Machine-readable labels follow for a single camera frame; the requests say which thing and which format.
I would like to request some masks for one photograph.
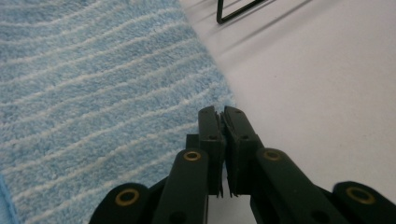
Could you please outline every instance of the towel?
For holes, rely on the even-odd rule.
[[[233,105],[177,0],[0,0],[0,222],[87,223]]]

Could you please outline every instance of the white surface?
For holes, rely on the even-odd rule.
[[[265,146],[396,203],[396,1],[275,0],[221,26],[217,0],[180,2]],[[209,206],[208,223],[255,223],[248,198]]]

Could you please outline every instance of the striped cloth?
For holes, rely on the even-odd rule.
[[[87,223],[233,105],[177,0],[0,0],[0,223]]]

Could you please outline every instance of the black plastic part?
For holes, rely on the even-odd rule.
[[[90,224],[140,224],[146,217],[149,190],[140,184],[123,184],[111,190],[94,211]]]
[[[236,11],[230,13],[229,15],[227,15],[227,16],[225,16],[223,18],[222,17],[222,12],[223,12],[224,0],[219,0],[218,1],[218,12],[217,12],[217,15],[216,15],[216,20],[217,20],[218,24],[223,24],[224,22],[232,20],[233,18],[241,15],[242,13],[250,10],[251,8],[253,8],[253,7],[257,6],[258,4],[263,3],[265,1],[267,1],[267,0],[255,0],[255,1],[252,1],[251,3],[248,3],[245,6],[240,7]]]
[[[207,154],[198,148],[177,154],[153,224],[206,223],[208,164]]]
[[[279,223],[348,223],[321,190],[303,174],[284,152],[259,149],[256,179],[276,211]],[[262,220],[261,213],[255,213]]]
[[[214,106],[198,113],[199,148],[209,156],[208,186],[210,195],[223,195],[222,169],[225,144],[221,134],[220,117]]]
[[[396,205],[363,184],[338,183],[334,186],[332,196],[351,223],[396,223]]]
[[[243,111],[226,106],[221,115],[228,142],[225,157],[230,192],[250,194],[255,181],[252,164],[262,142]]]

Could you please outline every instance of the brass screw insert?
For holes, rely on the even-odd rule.
[[[139,199],[139,191],[136,189],[125,189],[117,194],[116,204],[119,206],[128,206]]]
[[[373,204],[375,203],[375,197],[367,190],[360,189],[357,187],[349,187],[346,189],[346,195],[349,198],[355,200],[358,203]]]

